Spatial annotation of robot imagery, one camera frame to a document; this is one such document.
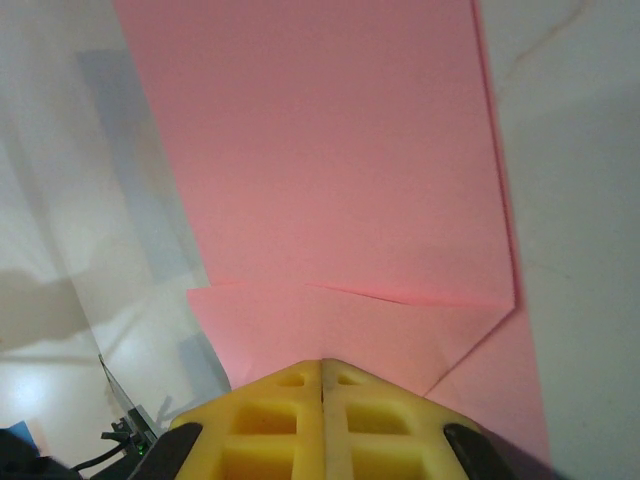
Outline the pink cloth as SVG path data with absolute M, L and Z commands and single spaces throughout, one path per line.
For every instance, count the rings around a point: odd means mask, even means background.
M 548 460 L 478 0 L 113 0 L 233 387 L 336 358 Z

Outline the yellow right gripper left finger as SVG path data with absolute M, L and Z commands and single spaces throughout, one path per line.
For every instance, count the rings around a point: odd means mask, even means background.
M 325 480 L 321 363 L 307 360 L 178 415 L 202 426 L 176 480 Z

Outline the aluminium cross rail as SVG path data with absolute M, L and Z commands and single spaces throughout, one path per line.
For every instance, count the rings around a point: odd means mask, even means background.
M 98 359 L 113 396 L 124 412 L 120 423 L 129 429 L 134 448 L 139 455 L 144 456 L 162 435 L 162 429 L 156 425 L 142 405 L 133 402 L 109 370 L 102 354 L 98 355 Z

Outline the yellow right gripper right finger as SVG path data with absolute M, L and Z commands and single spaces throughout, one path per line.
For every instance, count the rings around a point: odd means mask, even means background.
M 336 359 L 322 361 L 326 480 L 513 480 L 464 415 Z

